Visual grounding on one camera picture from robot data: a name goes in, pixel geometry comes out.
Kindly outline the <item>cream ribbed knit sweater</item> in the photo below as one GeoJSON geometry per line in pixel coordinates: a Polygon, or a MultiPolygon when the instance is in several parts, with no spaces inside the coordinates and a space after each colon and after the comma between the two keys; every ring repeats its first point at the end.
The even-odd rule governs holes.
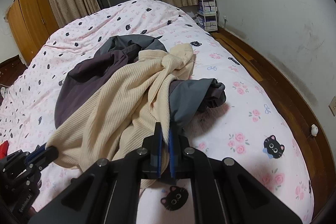
{"type": "Polygon", "coordinates": [[[98,159],[118,160],[141,147],[144,138],[162,128],[162,169],[169,162],[169,86],[188,80],[194,66],[190,44],[178,44],[169,52],[143,50],[137,65],[147,80],[126,81],[124,91],[112,92],[108,81],[76,110],[49,138],[46,146],[59,151],[55,164],[86,171],[98,159]]]}

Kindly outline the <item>red folded cloth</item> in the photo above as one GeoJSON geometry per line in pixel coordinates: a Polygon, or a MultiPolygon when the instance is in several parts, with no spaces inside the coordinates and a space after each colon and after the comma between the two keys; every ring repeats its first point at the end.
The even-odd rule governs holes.
{"type": "Polygon", "coordinates": [[[9,142],[6,140],[0,145],[0,159],[4,159],[7,156],[9,149],[9,142]]]}

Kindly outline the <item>dark purple grey jacket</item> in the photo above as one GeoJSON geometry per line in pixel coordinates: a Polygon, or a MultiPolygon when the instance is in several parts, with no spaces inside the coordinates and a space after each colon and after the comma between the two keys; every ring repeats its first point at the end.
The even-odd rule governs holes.
{"type": "MultiPolygon", "coordinates": [[[[166,51],[159,39],[146,35],[109,38],[91,59],[78,63],[68,72],[55,106],[55,126],[60,127],[96,91],[112,81],[112,92],[124,91],[123,84],[143,83],[137,65],[143,50],[166,51]]],[[[222,106],[226,102],[225,86],[216,79],[173,80],[169,86],[170,123],[187,125],[197,112],[222,106]]]]}

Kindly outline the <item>pink cat-print bed sheet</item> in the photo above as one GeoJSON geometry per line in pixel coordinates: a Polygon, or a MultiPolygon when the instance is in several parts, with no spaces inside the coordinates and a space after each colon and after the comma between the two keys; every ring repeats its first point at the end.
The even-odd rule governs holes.
{"type": "Polygon", "coordinates": [[[185,12],[156,0],[127,1],[74,20],[47,40],[25,72],[5,91],[1,141],[10,152],[33,151],[55,131],[54,110],[66,74],[112,36],[146,34],[167,50],[192,45],[193,79],[226,87],[221,107],[197,114],[187,126],[190,144],[214,159],[231,157],[309,223],[317,192],[286,121],[264,89],[234,57],[185,12]]]}

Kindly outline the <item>wooden wardrobe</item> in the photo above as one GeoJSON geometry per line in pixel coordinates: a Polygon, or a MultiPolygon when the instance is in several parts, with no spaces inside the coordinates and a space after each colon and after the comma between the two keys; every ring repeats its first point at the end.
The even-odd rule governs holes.
{"type": "Polygon", "coordinates": [[[49,0],[14,0],[7,21],[15,42],[27,64],[47,39],[59,29],[49,0]]]}

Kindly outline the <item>wall power socket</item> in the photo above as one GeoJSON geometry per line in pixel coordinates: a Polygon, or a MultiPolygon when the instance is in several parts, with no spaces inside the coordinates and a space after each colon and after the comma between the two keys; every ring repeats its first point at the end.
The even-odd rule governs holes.
{"type": "Polygon", "coordinates": [[[329,103],[329,109],[331,113],[333,114],[333,116],[335,117],[336,116],[336,96],[334,96],[331,102],[329,103]]]}

